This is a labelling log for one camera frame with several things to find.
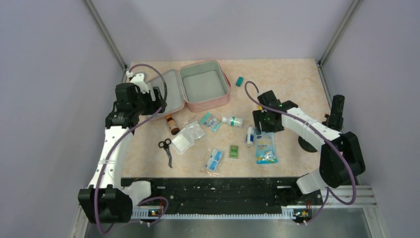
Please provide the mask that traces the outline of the white blue bandage roll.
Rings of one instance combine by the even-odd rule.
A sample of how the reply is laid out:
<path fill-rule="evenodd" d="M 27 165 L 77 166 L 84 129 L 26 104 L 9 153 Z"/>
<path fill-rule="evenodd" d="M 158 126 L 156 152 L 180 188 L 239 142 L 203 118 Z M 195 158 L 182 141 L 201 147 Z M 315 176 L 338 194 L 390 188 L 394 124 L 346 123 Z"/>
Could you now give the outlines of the white blue bandage roll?
<path fill-rule="evenodd" d="M 249 148 L 254 144 L 255 128 L 253 126 L 247 127 L 246 147 Z"/>

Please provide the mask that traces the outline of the clear bottle green label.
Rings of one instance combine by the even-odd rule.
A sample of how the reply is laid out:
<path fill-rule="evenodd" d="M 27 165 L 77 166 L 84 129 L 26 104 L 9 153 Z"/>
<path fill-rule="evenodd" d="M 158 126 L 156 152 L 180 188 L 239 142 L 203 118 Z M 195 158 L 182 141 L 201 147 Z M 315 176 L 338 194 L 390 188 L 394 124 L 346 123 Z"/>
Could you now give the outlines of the clear bottle green label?
<path fill-rule="evenodd" d="M 233 127 L 242 128 L 243 119 L 238 117 L 223 117 L 222 122 Z"/>

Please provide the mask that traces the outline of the white gauze packet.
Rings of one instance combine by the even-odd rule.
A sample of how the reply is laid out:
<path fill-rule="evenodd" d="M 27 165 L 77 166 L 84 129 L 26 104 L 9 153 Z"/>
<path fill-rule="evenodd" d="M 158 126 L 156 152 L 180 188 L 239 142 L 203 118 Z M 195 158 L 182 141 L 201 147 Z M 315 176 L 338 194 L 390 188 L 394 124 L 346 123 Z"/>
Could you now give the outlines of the white gauze packet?
<path fill-rule="evenodd" d="M 189 148 L 195 144 L 195 140 L 187 128 L 183 128 L 171 140 L 171 145 L 179 155 L 183 155 Z"/>
<path fill-rule="evenodd" d="M 187 136 L 194 141 L 205 136 L 204 131 L 196 120 L 187 122 L 185 128 Z"/>

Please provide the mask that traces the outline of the teal topped swab packet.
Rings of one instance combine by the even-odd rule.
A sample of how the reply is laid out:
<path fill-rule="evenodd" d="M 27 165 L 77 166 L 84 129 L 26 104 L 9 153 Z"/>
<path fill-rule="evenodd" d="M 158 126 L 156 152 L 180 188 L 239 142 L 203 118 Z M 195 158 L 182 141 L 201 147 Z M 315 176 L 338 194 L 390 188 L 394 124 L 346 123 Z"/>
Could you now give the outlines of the teal topped swab packet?
<path fill-rule="evenodd" d="M 207 112 L 200 120 L 200 124 L 208 127 L 212 132 L 216 133 L 222 122 L 212 113 Z"/>

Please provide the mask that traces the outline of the blue bandage strip packet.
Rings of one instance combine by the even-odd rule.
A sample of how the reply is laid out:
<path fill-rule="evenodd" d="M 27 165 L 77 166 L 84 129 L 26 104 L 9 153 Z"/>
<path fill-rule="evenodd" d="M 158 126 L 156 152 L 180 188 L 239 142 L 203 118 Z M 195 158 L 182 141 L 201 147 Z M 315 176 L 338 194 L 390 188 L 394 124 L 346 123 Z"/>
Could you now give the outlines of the blue bandage strip packet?
<path fill-rule="evenodd" d="M 223 156 L 223 151 L 209 147 L 204 156 L 204 163 L 201 166 L 201 172 L 213 177 L 219 177 L 221 175 L 220 170 Z"/>

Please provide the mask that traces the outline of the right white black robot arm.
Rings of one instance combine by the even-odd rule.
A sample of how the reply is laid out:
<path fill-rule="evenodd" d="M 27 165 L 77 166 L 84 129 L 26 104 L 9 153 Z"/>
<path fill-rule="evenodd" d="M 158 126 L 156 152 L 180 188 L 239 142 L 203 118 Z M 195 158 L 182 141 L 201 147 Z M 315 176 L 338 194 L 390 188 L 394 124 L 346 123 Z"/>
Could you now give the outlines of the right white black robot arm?
<path fill-rule="evenodd" d="M 357 193 L 355 177 L 366 170 L 358 137 L 352 132 L 342 133 L 342 113 L 331 114 L 333 124 L 321 123 L 306 113 L 297 104 L 280 102 L 273 91 L 258 93 L 254 101 L 261 110 L 253 111 L 258 133 L 279 132 L 289 129 L 303 141 L 320 152 L 319 168 L 298 178 L 290 191 L 296 204 L 304 204 L 311 193 L 324 188 L 338 188 L 346 183 Z"/>

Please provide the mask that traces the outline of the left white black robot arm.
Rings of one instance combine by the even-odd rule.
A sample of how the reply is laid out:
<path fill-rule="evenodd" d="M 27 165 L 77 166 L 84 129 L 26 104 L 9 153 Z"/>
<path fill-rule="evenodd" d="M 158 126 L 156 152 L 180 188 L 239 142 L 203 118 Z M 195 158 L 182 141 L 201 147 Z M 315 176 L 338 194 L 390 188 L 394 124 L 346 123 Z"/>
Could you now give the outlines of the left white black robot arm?
<path fill-rule="evenodd" d="M 164 111 L 166 104 L 158 87 L 145 82 L 144 73 L 129 73 L 131 80 L 115 88 L 116 100 L 105 118 L 105 139 L 97 169 L 78 193 L 78 201 L 90 223 L 130 221 L 134 206 L 153 205 L 159 192 L 148 181 L 122 186 L 123 165 L 136 128 Z"/>

